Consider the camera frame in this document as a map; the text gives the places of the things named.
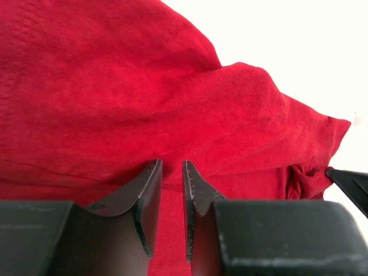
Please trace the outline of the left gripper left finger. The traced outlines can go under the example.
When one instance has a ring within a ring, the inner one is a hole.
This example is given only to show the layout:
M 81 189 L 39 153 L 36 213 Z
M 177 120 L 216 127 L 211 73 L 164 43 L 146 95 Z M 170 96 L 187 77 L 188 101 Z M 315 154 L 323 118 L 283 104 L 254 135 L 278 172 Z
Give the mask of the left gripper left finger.
M 154 256 L 158 228 L 163 162 L 155 159 L 140 174 L 106 197 L 87 206 L 103 217 L 131 211 L 137 235 L 146 254 Z

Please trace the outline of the red t shirt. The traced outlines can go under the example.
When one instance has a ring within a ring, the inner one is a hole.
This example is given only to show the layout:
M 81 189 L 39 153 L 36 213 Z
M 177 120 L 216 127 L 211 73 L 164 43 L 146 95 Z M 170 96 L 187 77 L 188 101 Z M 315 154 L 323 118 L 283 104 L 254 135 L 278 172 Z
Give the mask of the red t shirt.
M 150 275 L 190 274 L 183 161 L 229 198 L 320 200 L 350 125 L 161 1 L 1 2 L 1 198 L 88 205 L 161 159 Z

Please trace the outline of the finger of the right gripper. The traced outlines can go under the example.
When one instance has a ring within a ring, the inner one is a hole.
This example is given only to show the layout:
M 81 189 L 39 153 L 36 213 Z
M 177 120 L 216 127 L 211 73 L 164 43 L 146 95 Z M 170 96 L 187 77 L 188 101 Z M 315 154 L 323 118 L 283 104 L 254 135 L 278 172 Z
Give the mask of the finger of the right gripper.
M 342 190 L 361 213 L 367 217 L 367 173 L 329 169 L 326 175 Z

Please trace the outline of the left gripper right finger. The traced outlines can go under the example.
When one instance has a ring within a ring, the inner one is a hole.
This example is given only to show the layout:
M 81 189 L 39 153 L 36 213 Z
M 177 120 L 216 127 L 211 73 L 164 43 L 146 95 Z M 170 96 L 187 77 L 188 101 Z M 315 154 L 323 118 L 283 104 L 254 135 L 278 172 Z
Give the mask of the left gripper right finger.
M 186 261 L 191 262 L 194 246 L 196 221 L 208 212 L 214 200 L 226 197 L 200 175 L 191 161 L 182 165 L 183 210 L 186 235 Z

